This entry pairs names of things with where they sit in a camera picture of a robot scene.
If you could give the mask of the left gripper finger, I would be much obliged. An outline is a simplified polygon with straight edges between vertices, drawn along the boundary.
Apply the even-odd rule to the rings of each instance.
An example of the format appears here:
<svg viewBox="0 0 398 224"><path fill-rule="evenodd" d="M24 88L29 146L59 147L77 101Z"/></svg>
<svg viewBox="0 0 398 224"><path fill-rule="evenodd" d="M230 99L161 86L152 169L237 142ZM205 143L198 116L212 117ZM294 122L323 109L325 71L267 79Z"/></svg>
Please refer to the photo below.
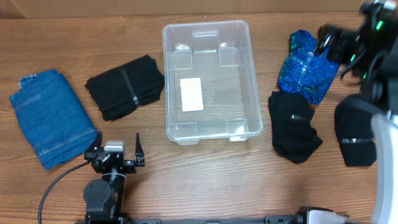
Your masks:
<svg viewBox="0 0 398 224"><path fill-rule="evenodd" d="M89 146L89 148L86 150L86 154L87 155L95 155L97 148L99 148L101 146L102 143L102 132L100 131L95 140L91 143L91 145Z"/></svg>
<svg viewBox="0 0 398 224"><path fill-rule="evenodd" d="M135 156L136 159L144 159L144 151L140 143L139 133L136 133Z"/></svg>

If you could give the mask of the shiny blue sequin cloth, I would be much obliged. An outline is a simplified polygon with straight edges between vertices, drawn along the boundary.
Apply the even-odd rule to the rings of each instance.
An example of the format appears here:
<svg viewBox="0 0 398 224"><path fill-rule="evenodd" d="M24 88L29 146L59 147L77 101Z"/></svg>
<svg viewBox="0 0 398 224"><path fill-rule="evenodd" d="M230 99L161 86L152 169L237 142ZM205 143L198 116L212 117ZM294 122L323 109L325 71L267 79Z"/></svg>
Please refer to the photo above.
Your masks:
<svg viewBox="0 0 398 224"><path fill-rule="evenodd" d="M317 40L309 31L292 33L289 56L282 65L277 81L281 91L298 93L312 105L322 102L340 68L338 62L327 59L327 50L317 54L316 46Z"/></svg>

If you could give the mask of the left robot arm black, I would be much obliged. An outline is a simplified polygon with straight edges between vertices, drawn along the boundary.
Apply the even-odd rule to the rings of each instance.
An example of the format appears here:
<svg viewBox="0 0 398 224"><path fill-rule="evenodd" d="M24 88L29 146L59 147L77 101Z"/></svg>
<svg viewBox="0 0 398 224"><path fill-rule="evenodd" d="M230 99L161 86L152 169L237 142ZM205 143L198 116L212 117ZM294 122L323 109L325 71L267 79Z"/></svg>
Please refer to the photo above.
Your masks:
<svg viewBox="0 0 398 224"><path fill-rule="evenodd" d="M135 159L124 158L122 140L107 141L101 145L99 133L86 150L85 160L101 178L92 180L83 191L86 202L86 223L132 223L128 213L123 212L124 189L127 174L135 174L137 167L145 166L144 151L139 135L136 135Z"/></svg>

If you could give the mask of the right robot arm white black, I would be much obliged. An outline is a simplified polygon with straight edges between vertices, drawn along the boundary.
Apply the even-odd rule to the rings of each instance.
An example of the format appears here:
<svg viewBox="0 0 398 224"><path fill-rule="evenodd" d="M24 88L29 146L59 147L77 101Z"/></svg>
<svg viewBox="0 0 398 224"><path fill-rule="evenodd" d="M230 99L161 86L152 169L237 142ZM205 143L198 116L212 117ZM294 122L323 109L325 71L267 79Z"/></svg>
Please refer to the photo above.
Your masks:
<svg viewBox="0 0 398 224"><path fill-rule="evenodd" d="M326 24L318 37L291 35L291 48L303 56L303 69L314 75L300 81L308 99L327 91L334 77L320 76L313 60L341 63L359 77L361 93L347 96L337 107L336 134L347 166L378 163L377 199L372 223L397 223L397 4L370 1L361 5L358 30Z"/></svg>

